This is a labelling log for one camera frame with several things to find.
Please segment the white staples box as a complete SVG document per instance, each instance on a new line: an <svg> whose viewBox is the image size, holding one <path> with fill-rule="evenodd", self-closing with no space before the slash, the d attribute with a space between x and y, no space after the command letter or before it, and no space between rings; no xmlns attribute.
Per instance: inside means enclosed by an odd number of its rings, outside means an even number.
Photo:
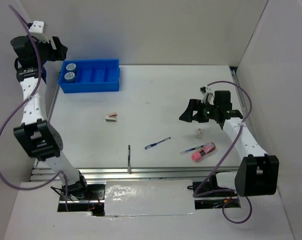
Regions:
<svg viewBox="0 0 302 240"><path fill-rule="evenodd" d="M197 138L203 139L204 137L204 130L202 128L197 129Z"/></svg>

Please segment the pink capped marker tube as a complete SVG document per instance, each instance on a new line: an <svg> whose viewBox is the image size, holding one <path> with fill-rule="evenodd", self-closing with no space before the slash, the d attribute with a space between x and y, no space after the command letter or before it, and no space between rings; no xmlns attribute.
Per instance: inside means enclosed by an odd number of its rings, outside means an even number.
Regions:
<svg viewBox="0 0 302 240"><path fill-rule="evenodd" d="M216 146L210 142L204 145L201 149L192 154L192 160L194 162L200 161L205 155L213 152L216 149Z"/></svg>

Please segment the pink white mini stapler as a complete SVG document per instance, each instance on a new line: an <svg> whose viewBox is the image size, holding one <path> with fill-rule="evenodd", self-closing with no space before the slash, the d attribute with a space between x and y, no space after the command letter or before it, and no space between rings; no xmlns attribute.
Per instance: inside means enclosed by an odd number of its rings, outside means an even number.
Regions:
<svg viewBox="0 0 302 240"><path fill-rule="evenodd" d="M108 113L104 116L104 119L106 122L117 122L117 113L116 112Z"/></svg>

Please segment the black gel pen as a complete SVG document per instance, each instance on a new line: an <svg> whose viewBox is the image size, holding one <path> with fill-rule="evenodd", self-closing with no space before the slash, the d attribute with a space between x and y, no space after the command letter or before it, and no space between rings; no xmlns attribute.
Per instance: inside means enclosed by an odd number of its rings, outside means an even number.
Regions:
<svg viewBox="0 0 302 240"><path fill-rule="evenodd" d="M131 174L131 146L128 145L128 164L127 164L127 171Z"/></svg>

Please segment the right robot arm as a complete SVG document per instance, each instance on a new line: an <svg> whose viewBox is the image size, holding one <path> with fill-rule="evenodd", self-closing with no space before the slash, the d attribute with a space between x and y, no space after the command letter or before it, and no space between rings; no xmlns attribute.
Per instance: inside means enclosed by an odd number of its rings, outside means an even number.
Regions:
<svg viewBox="0 0 302 240"><path fill-rule="evenodd" d="M228 90L200 89L202 100L191 99L179 117L181 121L207 123L214 120L232 141L241 164L236 171L214 172L208 177L209 191L220 196L226 189L234 190L241 197L273 195L277 190L279 160L269 155L257 143L239 110L233 109Z"/></svg>

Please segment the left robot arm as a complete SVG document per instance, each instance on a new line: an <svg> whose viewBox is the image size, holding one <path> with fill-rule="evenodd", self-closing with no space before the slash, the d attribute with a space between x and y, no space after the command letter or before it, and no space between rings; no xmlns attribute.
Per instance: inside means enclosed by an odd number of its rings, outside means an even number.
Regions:
<svg viewBox="0 0 302 240"><path fill-rule="evenodd" d="M29 157L45 163L59 175L63 193L78 200L85 199L90 188L84 176L64 155L61 135L41 111L42 101L38 92L40 83L46 78L43 65L47 61L65 60L67 47L56 36L49 41L18 36L10 44L17 54L14 62L16 78L26 101L21 125L14 128L13 134Z"/></svg>

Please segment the dark blue gel pen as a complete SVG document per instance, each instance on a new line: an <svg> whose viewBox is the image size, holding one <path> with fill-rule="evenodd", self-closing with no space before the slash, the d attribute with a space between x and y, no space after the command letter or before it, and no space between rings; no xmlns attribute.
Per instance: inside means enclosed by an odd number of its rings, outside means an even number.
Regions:
<svg viewBox="0 0 302 240"><path fill-rule="evenodd" d="M193 148L190 148L190 149L187 149L187 150L183 150L183 151L180 152L180 154L183 155L183 154L189 153L189 152L194 151L194 150L199 150L203 147L204 147L204 145L196 146L196 147L193 147Z"/></svg>

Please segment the blue compartment tray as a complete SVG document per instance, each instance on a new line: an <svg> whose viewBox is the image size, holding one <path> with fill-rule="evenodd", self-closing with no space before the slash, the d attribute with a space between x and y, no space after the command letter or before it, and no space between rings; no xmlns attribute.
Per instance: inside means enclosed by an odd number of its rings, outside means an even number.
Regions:
<svg viewBox="0 0 302 240"><path fill-rule="evenodd" d="M65 66L77 64L76 81L66 83ZM65 60L62 64L58 85L65 94L117 92L120 87L120 66L118 59Z"/></svg>

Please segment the blue clear ballpoint pen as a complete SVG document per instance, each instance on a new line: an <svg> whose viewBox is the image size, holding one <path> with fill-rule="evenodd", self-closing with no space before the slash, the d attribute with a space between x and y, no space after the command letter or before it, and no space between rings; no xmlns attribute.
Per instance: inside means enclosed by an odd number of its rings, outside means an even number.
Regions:
<svg viewBox="0 0 302 240"><path fill-rule="evenodd" d="M171 139L171 137L167 137L167 138L165 138L165 139L163 139L163 140L161 140L161 141L158 141L158 142L152 143L152 144L150 144L150 145L147 145L144 149L145 149L145 150L148 150L148 149L150 149L150 148L152 148L152 147L154 147L154 146L157 146L157 145L159 145L159 144L161 144L161 143L163 143L163 142L165 142L165 141L168 141L168 140L170 140L170 139Z"/></svg>

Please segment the silver foil cover sheet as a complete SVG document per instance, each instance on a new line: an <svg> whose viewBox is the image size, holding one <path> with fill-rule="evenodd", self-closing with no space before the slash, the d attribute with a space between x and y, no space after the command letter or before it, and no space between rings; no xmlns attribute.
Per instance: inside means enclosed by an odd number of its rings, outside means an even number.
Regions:
<svg viewBox="0 0 302 240"><path fill-rule="evenodd" d="M180 216L196 212L191 180L108 181L104 212L111 217Z"/></svg>

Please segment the aluminium right rail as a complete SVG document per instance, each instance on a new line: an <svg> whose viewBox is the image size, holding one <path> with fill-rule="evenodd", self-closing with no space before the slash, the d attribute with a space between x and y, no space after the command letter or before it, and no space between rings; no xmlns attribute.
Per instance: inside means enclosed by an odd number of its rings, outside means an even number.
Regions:
<svg viewBox="0 0 302 240"><path fill-rule="evenodd" d="M236 67L230 67L232 78L237 88L238 96L240 97L244 118L232 118L227 120L226 124L229 128L227 134L233 141L232 144L237 150L241 161L248 156L253 156L255 159L263 159L267 155L267 152L258 144L252 131L250 119L253 110L252 100L247 91L240 86L236 70Z"/></svg>

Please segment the aluminium rail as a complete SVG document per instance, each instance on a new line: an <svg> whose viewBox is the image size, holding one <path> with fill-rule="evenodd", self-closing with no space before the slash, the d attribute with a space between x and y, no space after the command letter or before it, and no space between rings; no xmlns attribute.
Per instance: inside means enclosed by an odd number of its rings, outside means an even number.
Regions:
<svg viewBox="0 0 302 240"><path fill-rule="evenodd" d="M227 134L233 141L232 144L237 150L241 161L248 156L253 156L255 159L263 159L267 155L267 152L258 144L252 131L250 119L253 110L252 100L247 91L240 86L236 70L236 67L230 67L232 78L237 88L238 96L240 97L244 118L232 118L227 120L226 124L229 128Z"/></svg>
<svg viewBox="0 0 302 240"><path fill-rule="evenodd" d="M79 171L88 182L132 181L132 180L201 180L209 174L212 167L134 167L120 168L81 168Z"/></svg>

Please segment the aluminium front rail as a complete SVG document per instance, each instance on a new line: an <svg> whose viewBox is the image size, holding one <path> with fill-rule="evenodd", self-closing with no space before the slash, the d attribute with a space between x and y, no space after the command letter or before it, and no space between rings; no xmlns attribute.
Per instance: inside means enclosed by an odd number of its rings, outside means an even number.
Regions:
<svg viewBox="0 0 302 240"><path fill-rule="evenodd" d="M132 181L132 180L201 180L209 174L212 167L134 167L120 168L81 168L79 171L88 182Z"/></svg>

